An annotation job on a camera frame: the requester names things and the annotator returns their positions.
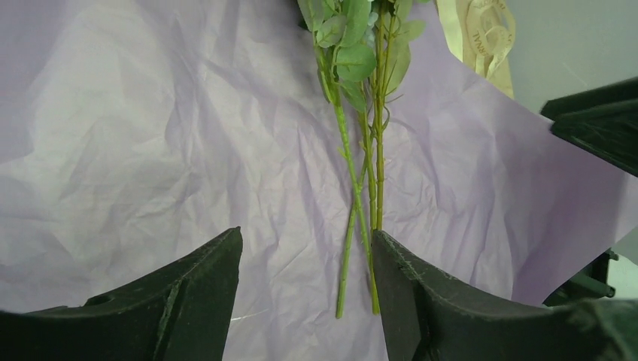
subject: white wall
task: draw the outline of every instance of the white wall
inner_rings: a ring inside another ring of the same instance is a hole
[[[515,98],[538,112],[550,99],[638,76],[638,0],[507,0],[516,19],[509,55]],[[638,229],[616,252],[609,284],[638,298]]]

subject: cream ribbon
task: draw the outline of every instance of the cream ribbon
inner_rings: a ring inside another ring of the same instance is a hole
[[[514,17],[505,0],[472,0],[467,11],[466,29],[469,44],[476,54],[474,70],[489,80],[514,44]]]

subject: eucalyptus leaf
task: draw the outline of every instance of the eucalyptus leaf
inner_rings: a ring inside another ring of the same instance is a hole
[[[324,5],[326,5],[333,12],[337,11],[335,0],[324,0]]]
[[[321,24],[315,35],[315,40],[320,47],[331,47],[341,40],[344,31],[345,17],[335,15]]]
[[[324,6],[324,20],[328,20],[331,17],[337,15],[337,10],[335,9],[335,0],[321,0]]]
[[[406,77],[408,68],[410,67],[410,61],[412,60],[412,54],[410,53],[410,46],[407,43],[398,44],[390,51],[390,58],[388,60],[388,69],[386,76],[386,92],[388,96],[396,91],[403,78]]]
[[[343,90],[343,95],[348,100],[348,103],[350,103],[350,105],[352,105],[352,107],[357,111],[365,113],[368,105],[360,83],[343,80],[339,83],[339,86]]]
[[[351,47],[360,42],[368,29],[372,3],[367,0],[343,0],[343,14],[347,18],[345,32],[339,46]]]
[[[412,20],[406,23],[403,23],[399,28],[399,31],[396,32],[395,39],[399,39],[399,41],[410,42],[416,40],[423,31],[425,30],[425,21],[423,20]]]
[[[315,32],[324,21],[323,0],[297,0],[308,30]]]
[[[401,20],[401,23],[408,21],[413,1],[414,0],[396,0],[394,2],[394,13],[396,14],[396,17]]]
[[[377,66],[374,50],[364,44],[342,47],[336,55],[337,75],[343,80],[353,82],[367,79]]]

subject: artificial leaf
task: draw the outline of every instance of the artificial leaf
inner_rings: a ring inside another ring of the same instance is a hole
[[[365,113],[367,108],[366,96],[363,94],[360,83],[343,80],[339,83],[339,86],[343,90],[343,95],[348,100],[348,103],[357,111]]]
[[[412,20],[403,23],[399,28],[399,31],[395,34],[395,39],[399,41],[410,42],[416,40],[425,30],[425,21]]]
[[[324,21],[322,0],[297,0],[297,3],[308,30],[314,32]]]
[[[339,46],[351,47],[360,42],[368,29],[372,3],[367,0],[343,0],[343,14],[347,18],[345,32]]]
[[[328,80],[326,79],[326,75],[321,71],[321,69],[317,69],[317,76],[319,77],[319,81],[321,83],[321,91],[324,92],[324,98],[326,99],[326,102],[332,104],[333,94],[328,87]]]
[[[367,79],[377,66],[375,52],[364,44],[342,47],[336,55],[337,74],[343,80],[353,82]]]
[[[385,79],[387,84],[386,96],[394,93],[403,81],[403,78],[406,77],[411,60],[410,46],[407,43],[400,44],[390,51]]]
[[[337,44],[343,36],[345,30],[345,17],[343,15],[335,15],[326,20],[315,35],[317,44],[326,48]]]
[[[373,0],[373,4],[378,8],[384,8],[384,12],[390,12],[390,15],[394,15],[394,2],[396,0]]]
[[[412,2],[414,0],[396,0],[394,3],[394,13],[401,23],[408,21],[408,15],[412,10]]]
[[[401,22],[399,20],[394,20],[394,24],[392,25],[392,31],[390,31],[390,24],[392,24],[392,15],[390,13],[383,14],[383,28],[386,32],[394,33],[399,30],[399,24]],[[377,20],[377,28],[381,27],[381,18]]]
[[[328,20],[337,15],[335,0],[322,0],[322,4],[324,5],[324,20]]]
[[[387,115],[387,118],[385,118],[385,121],[383,122],[383,125],[381,126],[381,130],[385,130],[387,128],[387,125],[390,124],[390,115]]]
[[[335,0],[324,0],[324,5],[326,5],[333,12],[337,11],[337,7],[335,6]]]

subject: plant stem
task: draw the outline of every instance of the plant stem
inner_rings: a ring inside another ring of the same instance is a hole
[[[359,176],[359,185],[363,184],[366,176],[367,165],[364,163],[361,167]],[[348,218],[348,231],[345,234],[345,248],[343,250],[343,263],[341,267],[341,279],[339,282],[339,293],[337,294],[337,319],[343,317],[343,308],[345,305],[345,290],[348,282],[348,266],[350,265],[350,248],[352,245],[352,235],[354,234],[354,222],[357,220],[357,206],[352,202],[350,208],[350,217]]]
[[[372,268],[372,249],[370,247],[370,242],[368,239],[368,228],[366,225],[366,216],[363,214],[363,207],[361,206],[361,186],[357,182],[357,174],[354,170],[354,160],[352,158],[352,152],[350,150],[350,139],[348,137],[348,125],[345,120],[345,112],[343,111],[343,105],[341,103],[341,96],[339,92],[339,88],[337,86],[333,87],[335,98],[333,99],[333,105],[335,109],[335,114],[337,116],[337,123],[339,124],[339,132],[341,133],[341,140],[343,143],[343,151],[345,155],[346,163],[348,164],[348,172],[350,173],[350,180],[354,186],[354,207],[357,209],[357,213],[359,214],[359,221],[361,223],[361,235],[363,236],[363,247],[366,249],[366,254],[368,255],[368,267],[370,270],[370,286],[372,288],[372,313],[379,313],[378,306],[378,294],[375,282],[375,273]]]
[[[372,135],[370,134],[370,128],[368,127],[368,117],[365,113],[358,112],[359,127],[361,128],[361,134],[363,135],[363,152],[364,152],[364,164],[368,169],[368,197],[370,199],[370,229],[376,229],[377,227],[377,182],[375,179],[375,169],[372,165]]]
[[[377,208],[374,211],[376,212],[376,227],[374,229],[382,229],[383,228],[383,183],[384,183],[384,174],[383,174],[383,85],[386,82],[385,79],[385,71],[384,69],[387,67],[386,59],[383,57],[384,54],[384,34],[385,34],[385,13],[387,12],[387,6],[385,2],[381,3],[381,8],[379,9],[379,27],[378,33],[375,38],[376,47],[377,47],[377,69],[376,69],[376,82],[374,86],[374,108],[375,108],[375,116],[372,121],[372,127],[375,130],[375,138],[377,141]]]

